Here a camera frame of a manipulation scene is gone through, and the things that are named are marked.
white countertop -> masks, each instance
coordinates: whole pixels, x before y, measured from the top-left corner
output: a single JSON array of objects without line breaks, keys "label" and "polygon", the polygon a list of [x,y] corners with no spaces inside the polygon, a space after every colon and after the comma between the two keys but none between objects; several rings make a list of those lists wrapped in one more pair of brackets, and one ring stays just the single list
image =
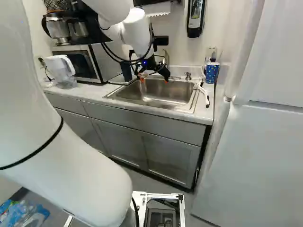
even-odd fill
[{"label": "white countertop", "polygon": [[119,100],[104,98],[112,91],[118,89],[121,85],[103,84],[89,85],[78,83],[78,86],[72,89],[61,89],[58,87],[45,88],[44,92],[70,97],[81,101],[108,105],[122,109],[153,114],[157,116],[169,117],[172,119],[194,122],[198,124],[212,125],[214,119],[214,84],[203,84],[203,88],[208,91],[210,106],[206,109],[204,95],[199,92],[198,100],[194,113],[183,113],[175,110],[162,109],[152,106],[144,106],[133,103],[127,103]]}]

electrical outlet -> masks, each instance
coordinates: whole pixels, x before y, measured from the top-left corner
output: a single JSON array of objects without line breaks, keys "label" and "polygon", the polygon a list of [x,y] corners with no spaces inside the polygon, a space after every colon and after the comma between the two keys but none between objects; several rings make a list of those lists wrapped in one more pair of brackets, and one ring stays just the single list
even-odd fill
[{"label": "electrical outlet", "polygon": [[45,69],[46,68],[46,64],[44,62],[43,57],[42,56],[36,56],[35,58],[40,63],[40,66],[41,66],[40,68],[41,69]]}]

sink basin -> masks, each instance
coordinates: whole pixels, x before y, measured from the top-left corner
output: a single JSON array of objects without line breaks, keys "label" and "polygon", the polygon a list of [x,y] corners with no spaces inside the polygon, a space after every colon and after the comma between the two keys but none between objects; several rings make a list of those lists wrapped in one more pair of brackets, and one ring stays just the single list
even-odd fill
[{"label": "sink basin", "polygon": [[137,80],[108,94],[106,98],[164,109],[193,112],[193,103],[197,100],[195,94],[194,82],[180,79],[165,83],[163,79],[146,78],[143,83]]}]

soap dispenser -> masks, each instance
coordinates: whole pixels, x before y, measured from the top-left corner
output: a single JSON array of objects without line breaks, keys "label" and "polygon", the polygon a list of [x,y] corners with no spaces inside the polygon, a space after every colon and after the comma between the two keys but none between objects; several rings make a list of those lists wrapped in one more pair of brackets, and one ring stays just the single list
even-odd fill
[{"label": "soap dispenser", "polygon": [[206,0],[188,0],[187,36],[197,38],[204,26]]}]

polka dot mug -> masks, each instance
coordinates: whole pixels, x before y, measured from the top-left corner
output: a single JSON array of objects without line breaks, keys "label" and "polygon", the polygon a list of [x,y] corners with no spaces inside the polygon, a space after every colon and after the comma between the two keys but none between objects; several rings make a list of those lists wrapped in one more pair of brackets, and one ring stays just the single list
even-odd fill
[{"label": "polka dot mug", "polygon": [[220,64],[217,62],[209,62],[202,66],[202,75],[204,76],[205,82],[207,84],[213,84],[216,76],[219,72]]}]

